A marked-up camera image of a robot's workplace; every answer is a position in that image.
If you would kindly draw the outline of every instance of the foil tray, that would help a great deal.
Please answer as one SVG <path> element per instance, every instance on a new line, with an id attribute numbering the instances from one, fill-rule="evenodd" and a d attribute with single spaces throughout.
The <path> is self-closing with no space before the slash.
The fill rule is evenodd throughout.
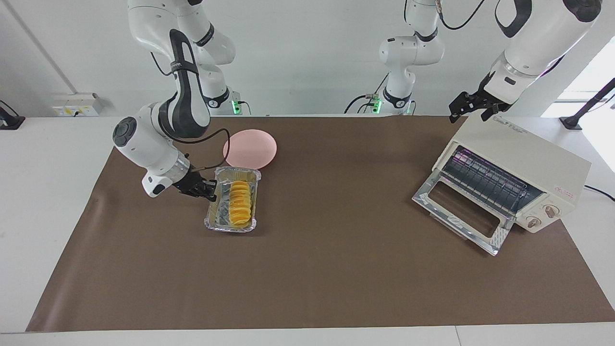
<path id="1" fill-rule="evenodd" d="M 215 194 L 218 199 L 209 204 L 205 218 L 205 227 L 218 232 L 248 233 L 256 228 L 256 191 L 261 180 L 261 172 L 256 169 L 239 167 L 218 167 L 216 177 L 218 186 Z M 243 228 L 235 227 L 229 221 L 229 200 L 231 184 L 236 181 L 247 182 L 250 186 L 250 201 L 252 203 L 252 222 Z"/>

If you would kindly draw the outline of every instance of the brown mat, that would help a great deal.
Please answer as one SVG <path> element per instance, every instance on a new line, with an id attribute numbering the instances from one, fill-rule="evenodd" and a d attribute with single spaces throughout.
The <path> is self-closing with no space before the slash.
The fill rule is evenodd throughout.
<path id="1" fill-rule="evenodd" d="M 411 201 L 459 127 L 448 118 L 221 126 L 278 142 L 256 230 L 215 233 L 205 200 L 147 197 L 144 170 L 114 150 L 28 331 L 615 321 L 561 222 L 515 229 L 492 257 Z M 181 149 L 211 164 L 222 137 Z"/>

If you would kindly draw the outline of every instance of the round pink disc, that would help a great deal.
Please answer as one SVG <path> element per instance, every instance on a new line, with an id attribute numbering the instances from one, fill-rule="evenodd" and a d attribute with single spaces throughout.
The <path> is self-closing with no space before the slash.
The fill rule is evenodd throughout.
<path id="1" fill-rule="evenodd" d="M 226 154 L 228 141 L 222 154 Z M 244 130 L 231 136 L 231 152 L 226 162 L 233 167 L 261 169 L 267 166 L 277 152 L 276 140 L 265 131 Z"/>

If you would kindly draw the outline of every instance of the white table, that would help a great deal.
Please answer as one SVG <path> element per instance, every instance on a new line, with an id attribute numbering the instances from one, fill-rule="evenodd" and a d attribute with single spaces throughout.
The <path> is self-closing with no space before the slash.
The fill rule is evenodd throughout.
<path id="1" fill-rule="evenodd" d="M 0 132 L 0 345 L 613 345 L 615 323 L 260 331 L 22 333 L 106 159 L 119 118 L 31 118 Z M 592 162 L 588 185 L 615 191 L 615 174 L 582 132 L 556 119 L 513 122 Z M 583 191 L 563 219 L 615 306 L 615 204 Z"/>

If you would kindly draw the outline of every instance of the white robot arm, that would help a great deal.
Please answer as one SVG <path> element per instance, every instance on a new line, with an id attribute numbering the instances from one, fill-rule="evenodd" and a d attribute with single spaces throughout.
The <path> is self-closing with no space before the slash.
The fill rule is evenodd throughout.
<path id="1" fill-rule="evenodd" d="M 476 109 L 485 109 L 485 121 L 499 111 L 507 111 L 525 89 L 555 68 L 585 36 L 600 14 L 601 5 L 602 0 L 514 0 L 516 16 L 502 23 L 498 3 L 496 20 L 511 38 L 510 45 L 494 62 L 476 93 L 462 92 L 450 103 L 451 122 Z"/>
<path id="2" fill-rule="evenodd" d="M 415 34 L 396 36 L 380 45 L 380 61 L 389 68 L 389 80 L 379 93 L 382 113 L 406 112 L 416 81 L 409 68 L 435 64 L 444 56 L 444 43 L 438 37 L 435 0 L 409 0 L 405 18 Z"/>
<path id="3" fill-rule="evenodd" d="M 143 107 L 113 132 L 116 148 L 147 169 L 142 184 L 157 197 L 173 185 L 181 193 L 215 201 L 216 182 L 205 180 L 186 155 L 173 146 L 205 134 L 211 113 L 233 114 L 232 90 L 216 65 L 231 63 L 235 48 L 214 29 L 200 8 L 202 0 L 129 0 L 133 37 L 171 61 L 177 92 L 165 102 Z"/>

